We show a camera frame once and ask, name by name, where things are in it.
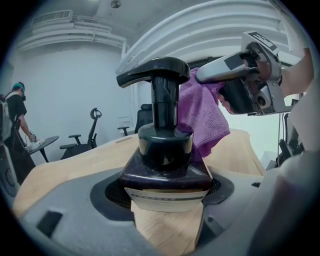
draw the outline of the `purple towel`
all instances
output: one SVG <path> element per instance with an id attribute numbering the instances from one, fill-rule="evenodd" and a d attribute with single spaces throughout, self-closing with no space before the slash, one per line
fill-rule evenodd
<path id="1" fill-rule="evenodd" d="M 218 107 L 217 91 L 224 82 L 200 84 L 195 76 L 198 68 L 190 71 L 190 80 L 180 86 L 178 123 L 193 129 L 193 144 L 204 158 L 224 137 L 230 134 L 229 125 Z"/>

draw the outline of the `bottle label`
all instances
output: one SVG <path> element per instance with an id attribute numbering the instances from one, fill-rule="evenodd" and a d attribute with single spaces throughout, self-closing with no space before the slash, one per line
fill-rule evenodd
<path id="1" fill-rule="evenodd" d="M 154 192 L 127 187 L 124 189 L 140 209 L 156 212 L 189 212 L 203 200 L 209 191 L 160 192 L 161 190 L 158 190 Z"/>

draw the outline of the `smoke detector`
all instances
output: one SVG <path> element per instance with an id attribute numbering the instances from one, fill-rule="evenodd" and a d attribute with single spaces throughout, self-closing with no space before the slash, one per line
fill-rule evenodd
<path id="1" fill-rule="evenodd" d="M 121 6 L 121 1 L 120 0 L 113 0 L 113 1 L 111 1 L 110 5 L 114 9 L 119 8 Z"/>

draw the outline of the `person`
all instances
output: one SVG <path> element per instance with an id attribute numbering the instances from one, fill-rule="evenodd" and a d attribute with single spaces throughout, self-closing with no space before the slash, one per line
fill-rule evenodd
<path id="1" fill-rule="evenodd" d="M 282 82 L 280 85 L 282 96 L 285 98 L 290 95 L 304 93 L 314 79 L 313 60 L 307 39 L 302 31 L 293 28 L 289 19 L 286 18 L 287 14 L 278 7 L 277 1 L 268 0 L 268 2 L 275 8 L 278 19 L 283 22 L 290 52 L 303 52 L 303 57 L 297 64 L 282 70 Z M 261 80 L 267 80 L 270 75 L 270 67 L 268 64 L 258 60 L 256 64 L 258 68 L 260 68 L 259 78 Z M 249 87 L 253 93 L 258 90 L 258 85 L 255 82 L 250 83 Z M 230 103 L 219 93 L 217 97 L 222 106 L 225 107 L 230 114 L 234 114 Z"/>
<path id="2" fill-rule="evenodd" d="M 28 136 L 31 142 L 36 140 L 30 133 L 25 115 L 27 113 L 24 104 L 25 85 L 22 82 L 15 83 L 12 91 L 5 97 L 8 105 L 9 118 L 12 121 L 11 135 L 4 141 L 13 163 L 17 182 L 21 185 L 30 171 L 36 166 L 30 154 L 25 149 L 25 144 L 20 136 L 19 129 Z"/>

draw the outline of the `backpack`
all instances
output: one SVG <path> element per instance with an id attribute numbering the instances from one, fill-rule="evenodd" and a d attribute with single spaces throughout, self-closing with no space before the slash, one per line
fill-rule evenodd
<path id="1" fill-rule="evenodd" d="M 0 143 L 10 137 L 12 125 L 6 97 L 0 94 Z"/>

